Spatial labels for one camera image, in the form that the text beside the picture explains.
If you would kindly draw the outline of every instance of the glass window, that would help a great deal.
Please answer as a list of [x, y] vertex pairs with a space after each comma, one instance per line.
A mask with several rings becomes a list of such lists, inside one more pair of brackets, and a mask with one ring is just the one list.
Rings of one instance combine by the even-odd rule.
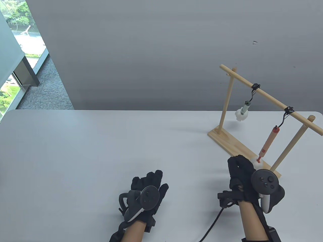
[[0, 11], [32, 68], [46, 49], [25, 0], [0, 0]]
[[10, 75], [7, 81], [0, 88], [0, 119], [3, 117], [9, 106], [20, 91], [17, 80]]

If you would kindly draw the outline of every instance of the green grass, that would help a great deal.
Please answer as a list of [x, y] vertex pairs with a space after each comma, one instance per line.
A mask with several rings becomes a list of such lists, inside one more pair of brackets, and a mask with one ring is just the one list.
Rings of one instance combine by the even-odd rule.
[[25, 54], [26, 57], [28, 58], [40, 58], [40, 55], [37, 55], [37, 54]]
[[[17, 96], [17, 93], [20, 91], [20, 87], [19, 86], [9, 86], [7, 92], [9, 94], [11, 94], [11, 96], [7, 97], [6, 99], [10, 102], [10, 104], [12, 103], [12, 101], [14, 100], [14, 98]], [[0, 107], [0, 111], [1, 113], [5, 113], [6, 110], [8, 109], [9, 105], [5, 105], [5, 107]]]

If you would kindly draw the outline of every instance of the gray carpet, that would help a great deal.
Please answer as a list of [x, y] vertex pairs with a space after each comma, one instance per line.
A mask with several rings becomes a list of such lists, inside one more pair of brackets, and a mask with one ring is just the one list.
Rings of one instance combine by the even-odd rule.
[[28, 88], [17, 109], [74, 109], [50, 56], [37, 77], [40, 85]]

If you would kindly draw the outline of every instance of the black cable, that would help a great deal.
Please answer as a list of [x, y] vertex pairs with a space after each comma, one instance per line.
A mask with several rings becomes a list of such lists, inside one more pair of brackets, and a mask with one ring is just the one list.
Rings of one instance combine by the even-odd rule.
[[251, 102], [251, 100], [253, 99], [254, 95], [256, 94], [256, 90], [258, 88], [260, 88], [260, 85], [258, 83], [255, 83], [251, 86], [252, 90], [251, 90], [251, 99], [249, 100], [249, 102]]
[[206, 232], [206, 234], [203, 236], [203, 238], [202, 238], [199, 242], [202, 242], [202, 241], [206, 238], [206, 236], [209, 234], [209, 232], [210, 232], [210, 231], [211, 231], [211, 229], [213, 228], [214, 224], [218, 221], [218, 219], [219, 219], [219, 217], [220, 217], [221, 213], [223, 212], [223, 210], [224, 210], [224, 208], [223, 208], [223, 209], [221, 209], [221, 211], [219, 212], [218, 216], [217, 216], [217, 217], [216, 217], [216, 219], [214, 220], [213, 224], [211, 225], [211, 227], [209, 228], [209, 230]]
[[293, 107], [288, 106], [287, 108], [285, 108], [285, 109], [284, 109], [284, 111], [285, 111], [285, 113], [284, 113], [284, 115], [283, 115], [283, 121], [282, 121], [282, 123], [278, 126], [278, 128], [280, 128], [280, 126], [282, 126], [282, 125], [283, 125], [283, 123], [284, 123], [285, 119], [286, 119], [286, 118], [287, 118], [291, 113], [293, 113], [293, 112], [294, 112], [294, 109], [293, 109]]

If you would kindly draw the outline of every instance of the orange tube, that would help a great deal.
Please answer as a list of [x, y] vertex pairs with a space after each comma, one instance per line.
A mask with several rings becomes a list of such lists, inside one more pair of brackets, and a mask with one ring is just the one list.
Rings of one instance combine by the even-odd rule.
[[269, 149], [270, 145], [272, 144], [272, 142], [274, 141], [274, 139], [276, 138], [278, 132], [280, 131], [279, 127], [275, 126], [273, 128], [273, 130], [271, 131], [268, 139], [266, 140], [264, 146], [262, 147], [261, 151], [259, 152], [259, 158], [258, 158], [258, 162], [260, 162], [260, 158], [264, 157], [267, 150]]

